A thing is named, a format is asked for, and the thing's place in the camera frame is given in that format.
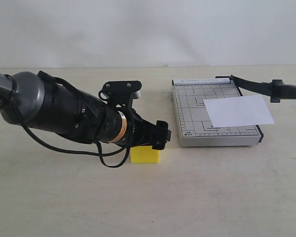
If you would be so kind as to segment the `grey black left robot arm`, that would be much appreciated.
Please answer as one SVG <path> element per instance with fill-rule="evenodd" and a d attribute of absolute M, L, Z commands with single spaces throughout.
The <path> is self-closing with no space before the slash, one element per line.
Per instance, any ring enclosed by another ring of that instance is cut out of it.
<path fill-rule="evenodd" d="M 151 146 L 163 150 L 171 140 L 168 123 L 151 123 L 132 107 L 141 82 L 106 82 L 97 96 L 40 71 L 0 73 L 0 114 L 9 124 L 55 133 L 81 144 Z"/>

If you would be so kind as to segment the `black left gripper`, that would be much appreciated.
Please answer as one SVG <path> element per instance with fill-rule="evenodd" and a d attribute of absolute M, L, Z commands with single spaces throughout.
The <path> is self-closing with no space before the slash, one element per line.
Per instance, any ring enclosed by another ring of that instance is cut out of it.
<path fill-rule="evenodd" d="M 126 132 L 120 139 L 121 147 L 152 146 L 154 150 L 164 150 L 171 141 L 172 132 L 166 121 L 153 124 L 143 119 L 135 110 L 126 113 Z"/>

